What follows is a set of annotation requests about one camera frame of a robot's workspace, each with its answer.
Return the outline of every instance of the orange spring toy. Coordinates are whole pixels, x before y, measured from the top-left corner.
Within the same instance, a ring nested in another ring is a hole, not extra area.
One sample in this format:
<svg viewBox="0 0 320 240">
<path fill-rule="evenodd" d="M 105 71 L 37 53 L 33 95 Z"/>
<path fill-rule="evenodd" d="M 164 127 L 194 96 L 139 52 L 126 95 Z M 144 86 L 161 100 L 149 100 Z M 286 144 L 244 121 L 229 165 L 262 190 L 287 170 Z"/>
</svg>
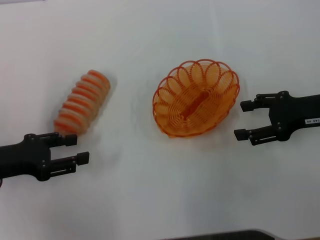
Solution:
<svg viewBox="0 0 320 240">
<path fill-rule="evenodd" d="M 59 110 L 59 115 L 53 122 L 54 131 L 63 136 L 84 134 L 97 117 L 109 90 L 110 82 L 102 73 L 88 71 L 75 84 Z"/>
<path fill-rule="evenodd" d="M 152 99 L 152 113 L 170 138 L 193 137 L 216 127 L 239 94 L 239 78 L 220 61 L 185 61 L 172 69 Z"/>
</svg>

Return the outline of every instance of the orange basket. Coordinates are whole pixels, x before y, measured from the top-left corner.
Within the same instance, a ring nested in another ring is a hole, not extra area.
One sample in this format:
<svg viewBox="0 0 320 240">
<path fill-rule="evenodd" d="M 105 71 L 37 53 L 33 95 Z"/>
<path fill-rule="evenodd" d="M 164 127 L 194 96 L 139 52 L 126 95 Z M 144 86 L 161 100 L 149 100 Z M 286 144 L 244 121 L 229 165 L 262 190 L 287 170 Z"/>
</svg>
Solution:
<svg viewBox="0 0 320 240">
<path fill-rule="evenodd" d="M 185 61 L 172 69 L 152 99 L 152 113 L 170 138 L 193 137 L 216 127 L 239 94 L 239 78 L 220 61 Z"/>
</svg>

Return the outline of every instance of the white table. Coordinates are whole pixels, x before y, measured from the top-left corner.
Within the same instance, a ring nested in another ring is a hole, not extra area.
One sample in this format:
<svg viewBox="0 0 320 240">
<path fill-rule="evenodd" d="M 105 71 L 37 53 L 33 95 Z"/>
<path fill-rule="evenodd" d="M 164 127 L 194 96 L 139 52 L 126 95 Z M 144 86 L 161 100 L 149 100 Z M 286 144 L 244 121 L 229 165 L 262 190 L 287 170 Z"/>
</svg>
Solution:
<svg viewBox="0 0 320 240">
<path fill-rule="evenodd" d="M 0 5 L 0 146 L 53 131 L 89 69 L 112 92 L 78 146 L 74 174 L 4 179 L 2 240 L 156 240 L 242 229 L 284 239 L 320 236 L 320 128 L 251 146 L 234 129 L 269 124 L 240 101 L 288 90 L 320 94 L 320 1 L 46 0 Z M 169 139 L 152 96 L 186 60 L 227 63 L 236 105 L 215 130 Z"/>
</svg>

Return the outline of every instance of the orange woven basket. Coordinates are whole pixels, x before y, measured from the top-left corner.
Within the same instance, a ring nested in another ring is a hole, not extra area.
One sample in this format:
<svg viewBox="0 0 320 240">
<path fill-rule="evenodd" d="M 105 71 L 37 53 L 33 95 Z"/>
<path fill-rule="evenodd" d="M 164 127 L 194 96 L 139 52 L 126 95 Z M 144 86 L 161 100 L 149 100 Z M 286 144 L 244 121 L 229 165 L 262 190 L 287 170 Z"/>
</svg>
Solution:
<svg viewBox="0 0 320 240">
<path fill-rule="evenodd" d="M 152 99 L 152 113 L 169 137 L 193 137 L 216 127 L 239 94 L 239 78 L 220 61 L 185 61 L 172 69 Z"/>
</svg>

